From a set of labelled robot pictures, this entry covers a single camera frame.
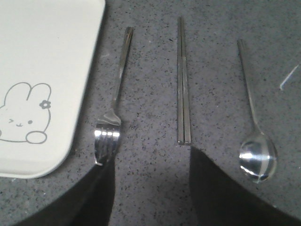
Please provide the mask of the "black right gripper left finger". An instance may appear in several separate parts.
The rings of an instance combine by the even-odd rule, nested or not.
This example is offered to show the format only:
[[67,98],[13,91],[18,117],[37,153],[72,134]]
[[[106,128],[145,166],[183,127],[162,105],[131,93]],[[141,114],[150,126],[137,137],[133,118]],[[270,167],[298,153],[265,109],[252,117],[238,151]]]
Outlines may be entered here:
[[57,200],[17,226],[107,226],[115,196],[115,158],[93,168]]

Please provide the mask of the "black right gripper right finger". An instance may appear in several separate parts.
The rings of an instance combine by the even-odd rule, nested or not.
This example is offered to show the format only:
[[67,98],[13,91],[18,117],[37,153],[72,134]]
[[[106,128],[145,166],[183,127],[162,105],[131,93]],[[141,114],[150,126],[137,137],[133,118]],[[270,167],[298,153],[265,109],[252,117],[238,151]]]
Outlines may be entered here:
[[190,149],[190,194],[202,226],[299,226],[301,221],[251,194],[202,150]]

